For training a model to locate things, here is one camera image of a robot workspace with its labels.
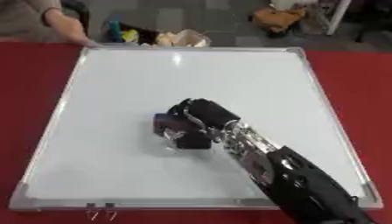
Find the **plastic bag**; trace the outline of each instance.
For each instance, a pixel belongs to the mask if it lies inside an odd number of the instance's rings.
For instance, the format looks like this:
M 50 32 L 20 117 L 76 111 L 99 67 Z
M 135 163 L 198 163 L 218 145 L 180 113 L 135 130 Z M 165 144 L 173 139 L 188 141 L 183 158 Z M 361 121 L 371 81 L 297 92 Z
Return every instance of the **plastic bag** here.
M 159 46 L 210 46 L 210 38 L 193 30 L 183 30 L 177 34 L 167 32 L 157 37 Z

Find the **floor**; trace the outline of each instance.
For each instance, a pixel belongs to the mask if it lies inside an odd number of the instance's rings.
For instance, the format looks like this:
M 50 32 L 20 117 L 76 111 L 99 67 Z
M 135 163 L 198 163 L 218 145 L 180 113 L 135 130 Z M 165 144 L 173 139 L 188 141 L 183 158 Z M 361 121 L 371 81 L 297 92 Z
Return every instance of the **floor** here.
M 353 41 L 357 24 L 344 23 L 332 37 L 292 33 L 270 39 L 247 21 L 247 15 L 268 0 L 81 0 L 92 14 L 89 35 L 99 39 L 102 23 L 120 20 L 161 32 L 193 29 L 207 35 L 212 46 L 301 46 L 310 50 L 392 52 L 392 34 L 369 33 L 363 43 Z

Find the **red table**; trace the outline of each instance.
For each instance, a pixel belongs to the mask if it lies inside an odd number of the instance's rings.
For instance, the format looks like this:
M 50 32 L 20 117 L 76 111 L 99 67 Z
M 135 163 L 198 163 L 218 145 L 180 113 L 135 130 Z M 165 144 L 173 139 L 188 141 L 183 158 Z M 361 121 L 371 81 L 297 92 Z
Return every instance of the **red table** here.
M 0 223 L 88 223 L 81 212 L 15 213 L 11 193 L 79 56 L 74 45 L 0 43 Z M 392 54 L 308 52 L 316 75 L 385 208 L 370 212 L 392 223 Z M 96 222 L 103 222 L 103 217 Z M 133 211 L 114 223 L 292 223 L 280 211 Z

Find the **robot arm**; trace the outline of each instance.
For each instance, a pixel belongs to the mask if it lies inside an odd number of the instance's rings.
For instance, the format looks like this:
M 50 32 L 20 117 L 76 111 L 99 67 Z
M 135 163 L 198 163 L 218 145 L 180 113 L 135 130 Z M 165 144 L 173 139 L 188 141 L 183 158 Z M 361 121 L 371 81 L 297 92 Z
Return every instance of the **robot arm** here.
M 185 100 L 171 108 L 166 118 L 156 117 L 156 133 L 179 148 L 206 149 L 211 140 L 222 142 L 259 188 L 296 223 L 375 223 L 359 208 L 356 197 L 315 164 L 259 136 L 221 105 L 205 99 Z

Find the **yellow object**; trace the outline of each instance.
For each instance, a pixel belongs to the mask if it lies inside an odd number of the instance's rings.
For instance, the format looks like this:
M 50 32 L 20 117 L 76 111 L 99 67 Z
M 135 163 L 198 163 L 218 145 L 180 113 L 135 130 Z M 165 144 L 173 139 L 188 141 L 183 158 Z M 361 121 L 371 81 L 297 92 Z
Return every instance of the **yellow object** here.
M 139 33 L 135 30 L 124 31 L 122 38 L 125 42 L 137 42 L 139 40 Z

